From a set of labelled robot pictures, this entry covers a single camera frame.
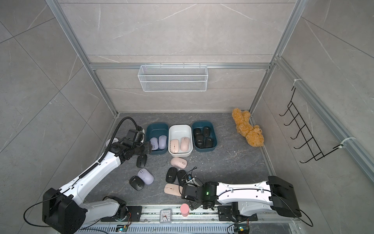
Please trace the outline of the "purple mouse top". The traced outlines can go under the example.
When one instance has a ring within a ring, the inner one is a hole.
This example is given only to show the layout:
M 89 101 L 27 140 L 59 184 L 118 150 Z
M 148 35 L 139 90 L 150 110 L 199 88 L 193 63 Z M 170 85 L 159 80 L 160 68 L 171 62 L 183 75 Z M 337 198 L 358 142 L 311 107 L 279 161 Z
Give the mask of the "purple mouse top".
M 152 137 L 150 139 L 150 143 L 151 143 L 151 146 L 152 146 L 152 151 L 156 151 L 156 150 L 159 149 L 158 138 Z

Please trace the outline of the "purple mouse bottom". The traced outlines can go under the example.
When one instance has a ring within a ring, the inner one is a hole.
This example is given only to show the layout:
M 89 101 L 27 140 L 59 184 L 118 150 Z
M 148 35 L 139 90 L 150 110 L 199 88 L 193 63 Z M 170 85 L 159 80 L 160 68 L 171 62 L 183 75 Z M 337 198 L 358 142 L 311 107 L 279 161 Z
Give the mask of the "purple mouse bottom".
M 167 145 L 168 145 L 168 140 L 167 140 L 167 136 L 166 135 L 161 135 L 159 138 L 158 138 L 158 147 L 160 150 L 164 150 L 167 148 Z

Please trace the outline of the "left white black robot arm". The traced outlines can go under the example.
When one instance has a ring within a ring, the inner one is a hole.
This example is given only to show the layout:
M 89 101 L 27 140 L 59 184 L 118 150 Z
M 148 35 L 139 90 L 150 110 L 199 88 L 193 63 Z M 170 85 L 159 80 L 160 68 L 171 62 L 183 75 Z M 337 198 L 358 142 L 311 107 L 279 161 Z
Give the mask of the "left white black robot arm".
M 73 234 L 83 224 L 102 218 L 122 221 L 128 215 L 126 202 L 115 196 L 102 201 L 85 203 L 90 191 L 111 171 L 134 155 L 151 152 L 150 143 L 145 142 L 145 131 L 138 126 L 128 131 L 127 136 L 109 145 L 88 169 L 59 189 L 49 189 L 43 195 L 42 221 L 61 234 Z

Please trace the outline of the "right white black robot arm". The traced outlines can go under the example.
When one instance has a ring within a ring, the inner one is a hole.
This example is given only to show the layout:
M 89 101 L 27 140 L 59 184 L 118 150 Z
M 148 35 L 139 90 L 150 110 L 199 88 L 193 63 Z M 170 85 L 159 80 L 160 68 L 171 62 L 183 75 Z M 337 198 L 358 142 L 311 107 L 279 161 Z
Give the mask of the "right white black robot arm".
M 276 211 L 284 217 L 301 217 L 294 186 L 277 177 L 253 184 L 227 184 L 206 182 L 202 186 L 185 184 L 180 189 L 181 197 L 196 202 L 204 209 L 212 209 L 216 204 L 237 204 L 242 216 Z

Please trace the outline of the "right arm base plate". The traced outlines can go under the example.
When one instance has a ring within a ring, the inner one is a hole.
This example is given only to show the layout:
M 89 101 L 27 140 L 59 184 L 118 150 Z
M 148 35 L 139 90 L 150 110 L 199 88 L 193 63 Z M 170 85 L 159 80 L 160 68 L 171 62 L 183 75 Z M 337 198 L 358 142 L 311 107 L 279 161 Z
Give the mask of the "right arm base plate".
M 258 221 L 257 214 L 253 214 L 251 216 L 241 215 L 237 202 L 234 202 L 231 205 L 218 206 L 218 216 L 220 221 Z

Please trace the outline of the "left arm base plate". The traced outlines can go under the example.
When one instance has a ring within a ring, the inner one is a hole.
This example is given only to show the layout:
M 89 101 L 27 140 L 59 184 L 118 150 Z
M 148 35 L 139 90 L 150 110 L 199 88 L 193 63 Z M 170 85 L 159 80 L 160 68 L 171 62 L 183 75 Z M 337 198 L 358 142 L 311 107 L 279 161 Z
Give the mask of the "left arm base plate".
M 142 206 L 127 206 L 127 214 L 124 218 L 104 217 L 101 222 L 128 222 L 129 218 L 131 222 L 139 222 L 142 215 Z

